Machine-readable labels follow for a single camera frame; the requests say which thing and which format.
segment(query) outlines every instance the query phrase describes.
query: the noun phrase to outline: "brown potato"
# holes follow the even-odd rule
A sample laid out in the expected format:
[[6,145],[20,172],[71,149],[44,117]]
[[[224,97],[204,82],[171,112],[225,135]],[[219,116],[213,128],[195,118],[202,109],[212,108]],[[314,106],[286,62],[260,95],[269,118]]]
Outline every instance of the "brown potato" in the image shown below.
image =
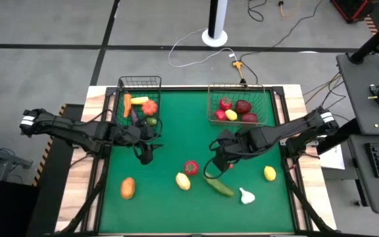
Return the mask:
[[121,185],[121,196],[124,199],[130,199],[136,191],[136,181],[133,178],[126,178],[122,181]]

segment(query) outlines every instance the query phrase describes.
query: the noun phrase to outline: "tomato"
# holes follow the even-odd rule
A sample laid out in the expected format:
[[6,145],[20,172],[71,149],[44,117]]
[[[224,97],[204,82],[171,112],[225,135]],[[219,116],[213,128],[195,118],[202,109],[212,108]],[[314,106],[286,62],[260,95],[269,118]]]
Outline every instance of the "tomato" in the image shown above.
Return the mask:
[[184,165],[184,171],[187,175],[196,175],[198,173],[199,166],[195,161],[187,161]]
[[232,101],[227,97],[223,97],[218,102],[218,106],[220,107],[221,110],[227,111],[228,109],[232,108]]
[[141,110],[145,115],[154,115],[157,112],[157,104],[152,100],[148,100],[143,103]]

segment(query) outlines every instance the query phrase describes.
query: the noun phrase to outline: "green cucumber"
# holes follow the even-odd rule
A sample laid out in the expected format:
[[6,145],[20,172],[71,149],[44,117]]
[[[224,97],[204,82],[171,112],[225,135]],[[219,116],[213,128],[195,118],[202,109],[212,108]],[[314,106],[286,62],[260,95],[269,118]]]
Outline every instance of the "green cucumber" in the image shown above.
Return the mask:
[[208,184],[210,184],[220,194],[225,195],[227,197],[233,197],[235,195],[234,191],[232,191],[229,187],[224,185],[220,180],[206,178],[206,177],[204,177],[204,179]]

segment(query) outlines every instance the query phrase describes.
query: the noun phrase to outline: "black desk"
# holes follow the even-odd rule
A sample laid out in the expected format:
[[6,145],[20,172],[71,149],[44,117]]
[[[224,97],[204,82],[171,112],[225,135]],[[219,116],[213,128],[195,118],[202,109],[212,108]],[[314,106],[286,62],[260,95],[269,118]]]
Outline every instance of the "black desk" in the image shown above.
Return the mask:
[[375,178],[363,146],[379,142],[379,104],[368,99],[371,95],[369,86],[379,85],[379,55],[366,56],[358,65],[351,63],[347,55],[338,55],[336,59],[356,117],[320,142],[317,151],[324,153],[347,140],[350,154],[356,161],[358,179],[355,180],[361,201],[379,213],[379,178]]
[[347,142],[358,166],[359,182],[363,187],[367,204],[375,213],[379,213],[379,178],[375,178],[364,149],[366,143],[379,142],[379,136],[352,135]]

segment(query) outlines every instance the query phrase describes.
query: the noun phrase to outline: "plum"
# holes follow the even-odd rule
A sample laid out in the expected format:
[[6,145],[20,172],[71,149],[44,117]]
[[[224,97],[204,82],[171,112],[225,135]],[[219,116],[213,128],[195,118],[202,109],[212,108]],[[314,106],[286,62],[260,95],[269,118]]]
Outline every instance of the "plum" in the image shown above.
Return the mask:
[[242,122],[258,122],[257,115],[255,113],[246,113],[241,117]]
[[236,102],[236,112],[239,114],[249,113],[251,108],[251,103],[248,101],[240,99]]

